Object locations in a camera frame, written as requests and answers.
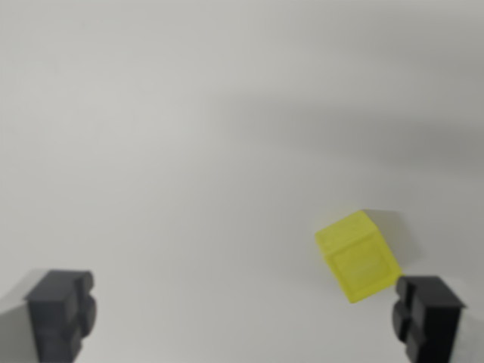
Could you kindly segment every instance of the white surface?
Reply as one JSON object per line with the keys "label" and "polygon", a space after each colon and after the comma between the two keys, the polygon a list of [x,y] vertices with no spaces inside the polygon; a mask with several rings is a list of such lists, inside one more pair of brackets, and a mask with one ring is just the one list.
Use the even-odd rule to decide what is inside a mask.
{"label": "white surface", "polygon": [[0,1],[0,289],[90,268],[79,363],[403,363],[313,234],[484,303],[482,5]]}
{"label": "white surface", "polygon": [[484,320],[465,309],[452,347],[450,363],[480,363],[484,361]]}

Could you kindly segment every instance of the black plastic part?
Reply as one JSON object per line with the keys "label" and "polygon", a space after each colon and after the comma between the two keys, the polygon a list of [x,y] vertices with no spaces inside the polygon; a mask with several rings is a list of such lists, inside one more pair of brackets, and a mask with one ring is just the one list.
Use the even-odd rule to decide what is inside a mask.
{"label": "black plastic part", "polygon": [[25,297],[41,363],[75,360],[95,322],[93,286],[89,271],[52,270]]}
{"label": "black plastic part", "polygon": [[448,363],[465,305],[436,276],[401,277],[393,307],[396,336],[412,363]]}

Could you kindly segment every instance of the white background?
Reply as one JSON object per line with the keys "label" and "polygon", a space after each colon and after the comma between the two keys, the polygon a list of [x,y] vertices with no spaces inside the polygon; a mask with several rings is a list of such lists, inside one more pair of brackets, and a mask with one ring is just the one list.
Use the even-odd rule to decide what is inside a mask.
{"label": "white background", "polygon": [[0,292],[91,269],[79,363],[403,363],[313,234],[372,209],[482,306],[484,9],[0,0]]}

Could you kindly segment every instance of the translucent yellow block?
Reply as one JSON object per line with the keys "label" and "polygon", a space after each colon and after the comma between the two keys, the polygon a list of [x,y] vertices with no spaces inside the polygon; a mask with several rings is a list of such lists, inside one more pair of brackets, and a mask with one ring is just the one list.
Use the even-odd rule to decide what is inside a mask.
{"label": "translucent yellow block", "polygon": [[393,285],[402,275],[378,227],[362,210],[321,229],[315,236],[351,303]]}

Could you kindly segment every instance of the yellow cube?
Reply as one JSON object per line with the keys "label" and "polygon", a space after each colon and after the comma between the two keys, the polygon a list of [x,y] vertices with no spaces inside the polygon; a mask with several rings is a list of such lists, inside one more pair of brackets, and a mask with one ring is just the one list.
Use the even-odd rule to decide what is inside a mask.
{"label": "yellow cube", "polygon": [[362,210],[315,236],[324,260],[351,303],[393,285],[402,275],[378,227]]}

